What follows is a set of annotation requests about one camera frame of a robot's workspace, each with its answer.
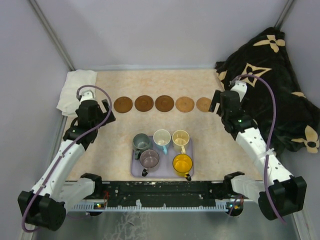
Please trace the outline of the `light woven coaster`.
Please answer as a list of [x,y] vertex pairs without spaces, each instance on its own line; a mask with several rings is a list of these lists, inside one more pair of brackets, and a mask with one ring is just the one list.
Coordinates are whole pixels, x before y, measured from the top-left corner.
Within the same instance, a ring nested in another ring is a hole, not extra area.
[[201,111],[201,112],[209,112],[210,106],[211,106],[212,100],[207,98],[207,97],[200,97],[196,101],[196,107]]

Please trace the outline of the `dark wooden coaster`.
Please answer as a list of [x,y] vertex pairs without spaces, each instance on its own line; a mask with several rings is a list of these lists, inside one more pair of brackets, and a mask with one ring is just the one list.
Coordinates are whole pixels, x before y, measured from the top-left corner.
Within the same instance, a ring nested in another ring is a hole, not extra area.
[[171,96],[161,95],[155,100],[155,107],[160,112],[169,112],[175,105]]
[[113,106],[116,112],[124,114],[132,109],[133,101],[127,96],[121,96],[115,100]]

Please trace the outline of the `woven rattan coaster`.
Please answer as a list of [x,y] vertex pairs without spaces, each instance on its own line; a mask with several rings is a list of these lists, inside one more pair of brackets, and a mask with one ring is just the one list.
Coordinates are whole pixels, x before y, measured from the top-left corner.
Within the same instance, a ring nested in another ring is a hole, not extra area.
[[194,109],[195,102],[190,97],[182,96],[176,100],[175,106],[180,112],[189,113]]

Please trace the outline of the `brown wooden coaster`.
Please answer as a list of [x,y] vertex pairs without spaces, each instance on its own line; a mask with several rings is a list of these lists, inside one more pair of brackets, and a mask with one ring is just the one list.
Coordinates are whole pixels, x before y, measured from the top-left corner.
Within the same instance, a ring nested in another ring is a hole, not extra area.
[[135,108],[140,112],[148,112],[154,106],[154,101],[149,95],[141,95],[134,102]]

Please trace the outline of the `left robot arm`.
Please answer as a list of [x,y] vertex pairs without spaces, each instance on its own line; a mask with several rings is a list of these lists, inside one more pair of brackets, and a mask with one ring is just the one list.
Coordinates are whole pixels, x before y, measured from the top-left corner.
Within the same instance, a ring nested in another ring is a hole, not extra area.
[[103,195],[102,178],[96,174],[84,173],[75,183],[65,185],[75,163],[95,141],[99,128],[116,120],[111,100],[104,99],[102,103],[105,112],[97,101],[81,100],[76,110],[77,117],[66,130],[48,169],[30,191],[19,194],[17,201],[24,232],[31,233],[26,224],[33,225],[36,229],[56,231],[74,205],[85,198],[97,199]]

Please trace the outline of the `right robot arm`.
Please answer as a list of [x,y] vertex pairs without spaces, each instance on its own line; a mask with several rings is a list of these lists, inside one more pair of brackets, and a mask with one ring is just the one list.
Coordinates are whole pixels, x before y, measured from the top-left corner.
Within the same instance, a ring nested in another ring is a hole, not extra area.
[[243,172],[229,173],[223,180],[223,192],[229,198],[243,195],[258,204],[268,220],[299,212],[304,207],[307,183],[295,177],[277,159],[264,141],[258,125],[243,109],[236,91],[216,90],[210,112],[216,112],[235,142],[241,146],[263,177],[253,180]]

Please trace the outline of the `white folded cloth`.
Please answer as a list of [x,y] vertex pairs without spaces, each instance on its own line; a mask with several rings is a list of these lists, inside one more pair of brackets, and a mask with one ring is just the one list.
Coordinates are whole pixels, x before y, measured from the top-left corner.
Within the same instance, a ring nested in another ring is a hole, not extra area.
[[66,117],[76,117],[76,109],[80,106],[77,90],[84,85],[95,85],[98,73],[92,70],[69,71],[60,92],[57,109]]

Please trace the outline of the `black floral blanket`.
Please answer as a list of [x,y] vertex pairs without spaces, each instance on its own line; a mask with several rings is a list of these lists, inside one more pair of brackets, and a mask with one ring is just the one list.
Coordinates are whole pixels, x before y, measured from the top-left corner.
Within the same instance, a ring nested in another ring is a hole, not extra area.
[[271,146],[308,153],[320,150],[320,109],[302,92],[290,62],[285,33],[269,27],[242,45],[225,61],[215,64],[224,90],[237,76],[246,83],[242,108],[258,125],[264,139],[275,123]]

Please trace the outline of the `cream mug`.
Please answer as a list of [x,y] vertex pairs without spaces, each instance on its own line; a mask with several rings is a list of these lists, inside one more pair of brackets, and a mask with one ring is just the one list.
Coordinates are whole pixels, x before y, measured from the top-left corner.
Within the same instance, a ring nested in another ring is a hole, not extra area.
[[190,135],[185,130],[177,130],[172,135],[174,150],[179,154],[186,154],[190,142]]

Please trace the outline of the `grey-green mug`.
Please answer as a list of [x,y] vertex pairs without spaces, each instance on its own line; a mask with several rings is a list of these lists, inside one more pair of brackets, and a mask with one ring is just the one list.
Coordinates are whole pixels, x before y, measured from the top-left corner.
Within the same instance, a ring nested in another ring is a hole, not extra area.
[[132,140],[133,156],[135,160],[139,160],[141,154],[146,150],[153,148],[150,137],[144,133],[137,134]]

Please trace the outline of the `yellow mug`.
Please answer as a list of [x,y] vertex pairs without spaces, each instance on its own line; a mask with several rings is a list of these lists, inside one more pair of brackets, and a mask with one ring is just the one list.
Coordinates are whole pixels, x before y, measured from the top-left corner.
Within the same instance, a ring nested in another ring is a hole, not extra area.
[[185,178],[188,182],[192,180],[190,171],[193,167],[193,161],[187,154],[178,154],[172,160],[172,166],[175,174]]

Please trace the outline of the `purple mug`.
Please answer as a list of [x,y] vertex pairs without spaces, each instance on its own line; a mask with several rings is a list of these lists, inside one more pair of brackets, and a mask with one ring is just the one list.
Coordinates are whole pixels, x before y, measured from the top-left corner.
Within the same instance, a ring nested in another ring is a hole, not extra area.
[[148,149],[140,155],[139,162],[143,167],[141,176],[146,177],[149,173],[158,170],[160,166],[160,156],[157,151]]

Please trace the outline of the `lavender plastic tray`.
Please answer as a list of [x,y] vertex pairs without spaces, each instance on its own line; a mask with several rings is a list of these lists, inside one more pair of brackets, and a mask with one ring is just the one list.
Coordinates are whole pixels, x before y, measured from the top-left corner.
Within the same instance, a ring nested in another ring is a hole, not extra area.
[[[153,144],[153,150],[156,151],[159,155],[159,163],[155,168],[152,168],[148,174],[147,178],[157,178],[157,179],[173,179],[179,178],[179,176],[175,173],[173,168],[173,159],[178,154],[173,147],[173,143],[170,143],[168,153],[164,154],[162,150],[160,150],[153,140],[153,136],[149,136],[150,141]],[[130,165],[130,173],[135,178],[141,178],[144,167],[141,165],[139,160],[135,159],[135,152],[132,152],[132,159]]]

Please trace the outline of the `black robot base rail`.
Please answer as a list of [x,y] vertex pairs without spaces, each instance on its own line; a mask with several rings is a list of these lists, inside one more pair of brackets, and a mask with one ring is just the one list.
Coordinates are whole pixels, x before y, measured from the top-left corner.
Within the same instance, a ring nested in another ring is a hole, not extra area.
[[106,200],[108,207],[214,207],[236,193],[223,181],[104,181],[85,200]]

